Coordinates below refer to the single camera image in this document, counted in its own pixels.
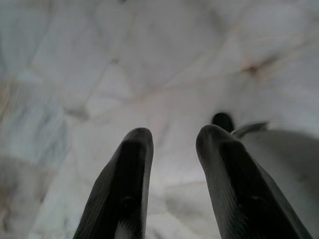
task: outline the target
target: floor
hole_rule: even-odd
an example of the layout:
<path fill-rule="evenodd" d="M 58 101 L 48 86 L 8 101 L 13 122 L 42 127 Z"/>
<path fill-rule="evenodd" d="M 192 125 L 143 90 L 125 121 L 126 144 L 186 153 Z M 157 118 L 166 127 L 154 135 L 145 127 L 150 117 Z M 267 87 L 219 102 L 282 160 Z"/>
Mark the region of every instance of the floor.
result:
<path fill-rule="evenodd" d="M 218 111 L 319 238 L 317 0 L 2 0 L 0 237 L 70 239 L 127 132 L 152 131 L 148 239 L 219 239 L 197 159 Z"/>

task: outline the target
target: black shoe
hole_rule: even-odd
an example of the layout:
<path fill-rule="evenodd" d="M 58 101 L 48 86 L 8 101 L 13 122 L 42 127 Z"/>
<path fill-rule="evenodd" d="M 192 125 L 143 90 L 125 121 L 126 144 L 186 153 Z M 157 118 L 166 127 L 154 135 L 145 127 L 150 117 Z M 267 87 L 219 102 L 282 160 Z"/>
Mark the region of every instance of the black shoe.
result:
<path fill-rule="evenodd" d="M 229 133 L 235 129 L 233 120 L 229 114 L 223 112 L 215 114 L 211 124 L 217 125 Z"/>

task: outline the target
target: black object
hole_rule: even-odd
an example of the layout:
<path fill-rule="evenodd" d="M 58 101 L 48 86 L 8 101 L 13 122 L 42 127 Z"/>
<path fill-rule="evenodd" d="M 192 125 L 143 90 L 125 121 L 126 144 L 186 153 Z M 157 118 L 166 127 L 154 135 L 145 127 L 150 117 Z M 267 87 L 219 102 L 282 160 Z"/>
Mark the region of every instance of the black object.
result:
<path fill-rule="evenodd" d="M 224 112 L 215 114 L 211 121 L 211 124 L 217 125 L 229 133 L 235 129 L 233 120 L 231 119 L 229 114 Z"/>
<path fill-rule="evenodd" d="M 207 125 L 196 149 L 223 239 L 311 239 L 273 179 L 231 134 Z"/>
<path fill-rule="evenodd" d="M 145 237 L 152 159 L 151 132 L 129 132 L 95 181 L 74 239 Z"/>

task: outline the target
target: black sneaker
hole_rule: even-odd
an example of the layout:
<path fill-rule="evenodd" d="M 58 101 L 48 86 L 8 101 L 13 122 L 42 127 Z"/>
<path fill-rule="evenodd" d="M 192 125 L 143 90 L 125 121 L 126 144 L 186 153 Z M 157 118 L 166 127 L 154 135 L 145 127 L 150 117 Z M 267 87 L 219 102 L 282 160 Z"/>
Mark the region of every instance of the black sneaker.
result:
<path fill-rule="evenodd" d="M 213 119 L 211 120 L 211 124 L 217 125 L 229 133 L 235 129 L 233 120 L 231 119 L 229 114 L 224 112 L 215 114 Z"/>

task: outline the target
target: marble floor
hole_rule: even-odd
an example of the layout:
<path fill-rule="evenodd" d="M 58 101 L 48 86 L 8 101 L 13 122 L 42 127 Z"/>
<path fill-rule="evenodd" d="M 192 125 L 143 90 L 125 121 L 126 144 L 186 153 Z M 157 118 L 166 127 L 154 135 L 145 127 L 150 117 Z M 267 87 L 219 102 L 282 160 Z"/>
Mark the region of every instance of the marble floor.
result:
<path fill-rule="evenodd" d="M 0 238 L 71 239 L 127 132 L 148 239 L 219 239 L 196 136 L 218 111 L 319 238 L 317 0 L 1 0 Z"/>

